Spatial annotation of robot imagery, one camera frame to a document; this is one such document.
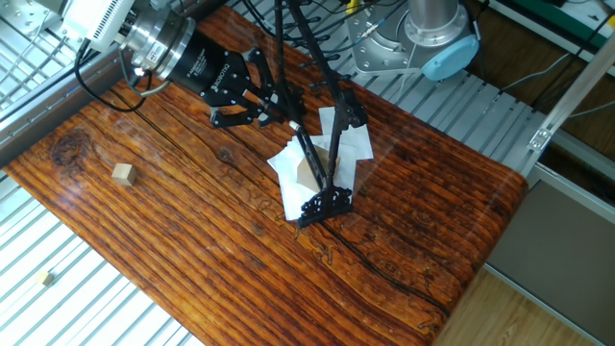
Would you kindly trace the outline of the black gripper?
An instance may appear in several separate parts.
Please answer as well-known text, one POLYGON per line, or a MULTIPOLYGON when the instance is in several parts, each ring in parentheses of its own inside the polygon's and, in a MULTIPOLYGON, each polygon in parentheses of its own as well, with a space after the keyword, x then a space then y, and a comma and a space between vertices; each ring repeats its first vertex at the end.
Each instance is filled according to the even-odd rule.
POLYGON ((177 47, 175 83, 198 94, 211 106, 210 123, 214 128, 250 125, 260 127, 272 122, 299 119, 299 94, 285 77, 274 80, 264 54, 252 48, 242 55, 228 51, 209 37, 183 38, 177 47), (260 86, 253 84, 247 63, 256 66, 260 86), (239 103, 245 92, 258 98, 247 102, 246 110, 223 113, 220 107, 239 103))

